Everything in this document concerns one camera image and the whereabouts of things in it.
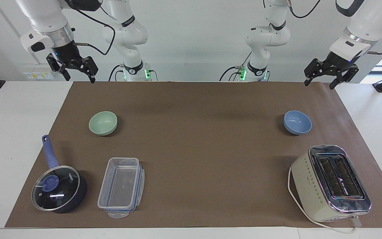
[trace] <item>table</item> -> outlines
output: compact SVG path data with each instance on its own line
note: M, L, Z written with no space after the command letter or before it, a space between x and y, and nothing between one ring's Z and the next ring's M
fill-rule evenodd
M71 82L9 81L0 90L0 238L379 238L382 228L352 235L292 227L4 229L20 190L71 87ZM369 94L358 91L370 88ZM341 84L337 92L382 170L382 94L370 85Z

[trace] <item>saucepan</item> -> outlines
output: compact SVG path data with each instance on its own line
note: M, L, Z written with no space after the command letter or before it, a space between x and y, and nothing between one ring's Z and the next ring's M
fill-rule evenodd
M67 213L85 198L86 180L70 166L60 166L54 155L49 135L42 137L48 167L32 190L33 205L39 210Z

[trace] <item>clear plastic container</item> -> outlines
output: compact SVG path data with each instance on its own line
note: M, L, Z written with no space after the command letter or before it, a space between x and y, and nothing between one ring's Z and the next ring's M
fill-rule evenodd
M112 218L123 218L139 205L144 169L136 158L111 158L101 185L98 207Z

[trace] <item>pan handle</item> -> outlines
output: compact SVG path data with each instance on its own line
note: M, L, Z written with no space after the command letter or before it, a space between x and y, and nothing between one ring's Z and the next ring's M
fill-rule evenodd
M45 157L47 158L48 167L51 169L51 168L60 166L56 156L54 155L50 136L49 135L42 136L42 143L44 144L44 153L45 153Z

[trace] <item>bowl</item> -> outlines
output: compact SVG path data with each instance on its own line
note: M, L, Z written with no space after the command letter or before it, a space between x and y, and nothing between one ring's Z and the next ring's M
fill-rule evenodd
M106 136L116 129L117 116L113 112L103 111L92 116L89 121L89 130L96 135Z
M284 127L288 132L300 135L312 129L312 121L310 121L310 118L303 112L289 111L284 115Z

